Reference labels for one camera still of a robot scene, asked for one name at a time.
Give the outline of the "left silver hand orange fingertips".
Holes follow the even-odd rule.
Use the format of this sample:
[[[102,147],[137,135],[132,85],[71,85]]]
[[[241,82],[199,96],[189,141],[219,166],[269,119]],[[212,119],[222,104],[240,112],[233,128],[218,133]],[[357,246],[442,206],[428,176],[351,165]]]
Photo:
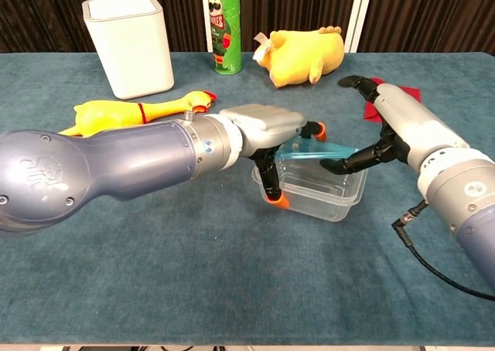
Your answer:
[[[243,137],[241,157],[254,161],[267,202],[288,209],[290,203],[279,185],[275,153],[281,145],[298,136],[325,141],[326,125],[321,121],[309,121],[299,112],[265,104],[229,107],[220,114],[240,129]]]

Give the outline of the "right silver hand black fingers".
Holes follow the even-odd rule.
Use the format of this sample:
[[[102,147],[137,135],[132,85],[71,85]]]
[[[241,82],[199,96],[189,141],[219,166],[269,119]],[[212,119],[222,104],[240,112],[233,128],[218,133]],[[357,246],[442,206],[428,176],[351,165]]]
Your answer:
[[[357,90],[372,103],[382,120],[379,139],[347,158],[325,158],[319,164],[327,171],[346,175],[397,159],[418,171],[433,152],[444,148],[468,148],[469,144],[424,104],[399,86],[377,83],[350,75],[340,87]]]

